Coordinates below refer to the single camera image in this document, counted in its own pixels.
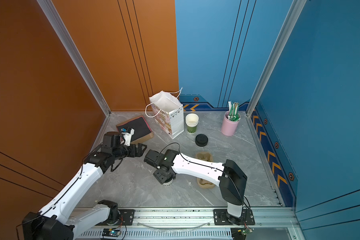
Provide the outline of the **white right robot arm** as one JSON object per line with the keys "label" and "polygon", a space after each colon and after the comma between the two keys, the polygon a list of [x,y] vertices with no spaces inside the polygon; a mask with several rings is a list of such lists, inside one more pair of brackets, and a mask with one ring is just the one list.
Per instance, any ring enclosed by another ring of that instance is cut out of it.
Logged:
{"label": "white right robot arm", "polygon": [[156,169],[153,175],[161,185],[169,186],[176,175],[189,175],[219,187],[223,199],[227,202],[228,222],[234,225],[243,224],[242,212],[248,177],[234,161],[206,162],[175,150],[167,150],[165,153],[150,150],[144,162]]}

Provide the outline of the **white paper cup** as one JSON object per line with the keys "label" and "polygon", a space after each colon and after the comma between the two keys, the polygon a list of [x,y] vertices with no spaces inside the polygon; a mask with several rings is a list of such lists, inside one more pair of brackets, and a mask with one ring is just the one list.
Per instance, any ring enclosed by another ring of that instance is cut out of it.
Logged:
{"label": "white paper cup", "polygon": [[173,179],[171,179],[171,180],[168,181],[168,182],[163,183],[163,185],[164,185],[165,187],[167,187],[167,186],[170,186],[172,183],[173,183]]}

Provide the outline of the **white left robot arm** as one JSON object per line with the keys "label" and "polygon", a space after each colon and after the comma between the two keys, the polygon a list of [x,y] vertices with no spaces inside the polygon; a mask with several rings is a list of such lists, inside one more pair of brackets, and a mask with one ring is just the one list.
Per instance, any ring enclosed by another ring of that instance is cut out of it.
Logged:
{"label": "white left robot arm", "polygon": [[102,200],[90,210],[71,218],[76,205],[108,170],[114,171],[115,161],[141,157],[147,146],[141,143],[127,144],[125,136],[118,132],[108,132],[102,143],[86,157],[78,173],[70,182],[38,213],[28,213],[20,227],[26,240],[74,240],[99,223],[112,227],[121,226],[123,217],[118,204]]}

